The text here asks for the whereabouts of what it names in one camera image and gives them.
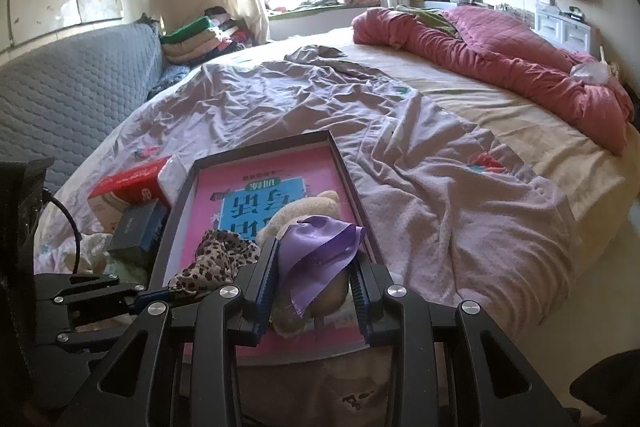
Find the floor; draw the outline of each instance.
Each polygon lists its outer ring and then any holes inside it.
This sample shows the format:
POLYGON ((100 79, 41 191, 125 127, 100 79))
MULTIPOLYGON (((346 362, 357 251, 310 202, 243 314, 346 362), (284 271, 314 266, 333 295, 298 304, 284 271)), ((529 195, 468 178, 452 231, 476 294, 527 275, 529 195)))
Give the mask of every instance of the floor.
POLYGON ((518 347, 566 407, 576 377, 600 360, 640 347, 640 203, 562 307, 518 347))

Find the tissue box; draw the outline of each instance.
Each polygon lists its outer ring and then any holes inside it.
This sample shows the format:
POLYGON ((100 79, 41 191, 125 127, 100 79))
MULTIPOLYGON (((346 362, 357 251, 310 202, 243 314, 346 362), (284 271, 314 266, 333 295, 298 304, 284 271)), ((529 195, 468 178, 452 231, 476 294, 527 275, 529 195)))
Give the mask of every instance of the tissue box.
POLYGON ((173 208, 186 176, 178 156, 153 160, 104 178, 89 194, 89 207, 104 231, 113 233, 130 206, 158 199, 173 208))

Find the green towel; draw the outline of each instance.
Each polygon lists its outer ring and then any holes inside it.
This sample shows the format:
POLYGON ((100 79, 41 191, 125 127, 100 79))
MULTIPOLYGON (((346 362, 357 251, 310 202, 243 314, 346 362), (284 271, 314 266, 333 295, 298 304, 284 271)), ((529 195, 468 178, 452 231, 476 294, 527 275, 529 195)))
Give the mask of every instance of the green towel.
POLYGON ((160 43, 179 44, 180 42, 184 42, 186 39, 190 39, 191 37, 196 36, 198 33, 203 32, 204 30, 213 28, 213 26, 214 25, 209 17, 200 17, 199 19, 194 20, 191 24, 183 26, 173 33, 169 33, 168 35, 160 37, 160 43))
POLYGON ((447 35, 451 35, 454 38, 459 39, 460 35, 458 30, 449 21, 442 16, 442 10, 437 8, 413 8, 411 6, 405 6, 399 4, 396 6, 396 11, 408 13, 416 17, 422 24, 428 28, 440 30, 447 35))

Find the black machine frame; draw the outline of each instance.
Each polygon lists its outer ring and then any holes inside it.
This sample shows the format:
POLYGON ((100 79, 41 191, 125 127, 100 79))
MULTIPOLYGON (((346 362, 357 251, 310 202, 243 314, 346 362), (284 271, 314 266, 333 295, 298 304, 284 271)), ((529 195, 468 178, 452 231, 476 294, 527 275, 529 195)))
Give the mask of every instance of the black machine frame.
MULTIPOLYGON (((268 240, 234 284, 195 300, 113 277, 36 275, 31 404, 59 427, 244 425, 234 348, 257 345, 268 327, 278 247, 268 240), (122 313, 137 315, 128 328, 75 329, 122 313), (184 343, 193 343, 187 409, 179 394, 184 343)), ((367 344, 393 346, 386 425, 574 425, 477 303, 429 303, 363 251, 350 264, 350 284, 367 344), (436 343, 446 354, 446 403, 438 398, 436 343)))

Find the leopard print cloth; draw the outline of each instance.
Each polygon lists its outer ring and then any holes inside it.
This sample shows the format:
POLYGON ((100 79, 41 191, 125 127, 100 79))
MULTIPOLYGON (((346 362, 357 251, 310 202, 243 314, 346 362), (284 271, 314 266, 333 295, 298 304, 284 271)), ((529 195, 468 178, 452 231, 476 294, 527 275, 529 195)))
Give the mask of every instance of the leopard print cloth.
POLYGON ((169 281, 176 296, 194 296, 233 283, 241 266, 255 263, 260 249, 253 241, 227 230, 207 230, 195 252, 195 261, 169 281))

